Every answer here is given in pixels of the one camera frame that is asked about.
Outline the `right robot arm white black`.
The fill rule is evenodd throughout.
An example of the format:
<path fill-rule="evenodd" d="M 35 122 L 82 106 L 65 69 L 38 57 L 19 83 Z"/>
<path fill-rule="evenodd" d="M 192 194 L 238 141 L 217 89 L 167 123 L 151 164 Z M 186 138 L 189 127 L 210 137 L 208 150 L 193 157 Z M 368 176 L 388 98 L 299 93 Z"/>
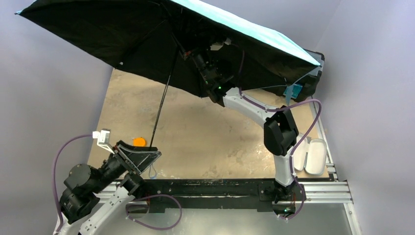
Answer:
<path fill-rule="evenodd" d="M 199 74 L 201 94 L 213 103 L 235 110 L 263 129 L 266 149 L 272 153 L 276 167 L 275 188 L 278 196 L 289 194 L 296 185 L 293 160 L 289 153 L 297 143 L 299 130 L 286 106 L 268 108 L 264 103 L 243 94 L 237 86 L 234 59 L 217 57 L 209 49 L 182 52 L 184 60 L 194 63 Z"/>

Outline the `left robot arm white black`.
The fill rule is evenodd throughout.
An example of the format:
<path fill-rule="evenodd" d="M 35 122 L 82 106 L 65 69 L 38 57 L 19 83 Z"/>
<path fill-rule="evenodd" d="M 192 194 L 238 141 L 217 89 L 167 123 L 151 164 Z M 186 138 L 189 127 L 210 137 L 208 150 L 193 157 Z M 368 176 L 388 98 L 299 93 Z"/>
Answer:
<path fill-rule="evenodd" d="M 115 146 L 101 144 L 109 156 L 99 168 L 77 164 L 64 180 L 66 189 L 57 203 L 56 235 L 96 235 L 116 209 L 133 199 L 143 198 L 145 180 L 141 174 L 161 156 L 156 147 L 134 147 L 119 141 Z M 98 194 L 118 179 L 124 178 L 96 213 Z"/>

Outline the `light blue folding umbrella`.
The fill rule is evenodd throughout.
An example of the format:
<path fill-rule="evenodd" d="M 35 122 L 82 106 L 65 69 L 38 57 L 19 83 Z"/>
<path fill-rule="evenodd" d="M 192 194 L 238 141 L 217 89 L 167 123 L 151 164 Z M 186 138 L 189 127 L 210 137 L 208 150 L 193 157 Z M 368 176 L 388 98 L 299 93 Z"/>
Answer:
<path fill-rule="evenodd" d="M 36 0 L 17 15 L 115 69 L 200 98 L 199 74 L 182 49 L 234 59 L 237 86 L 289 87 L 320 66 L 284 34 L 200 0 Z"/>

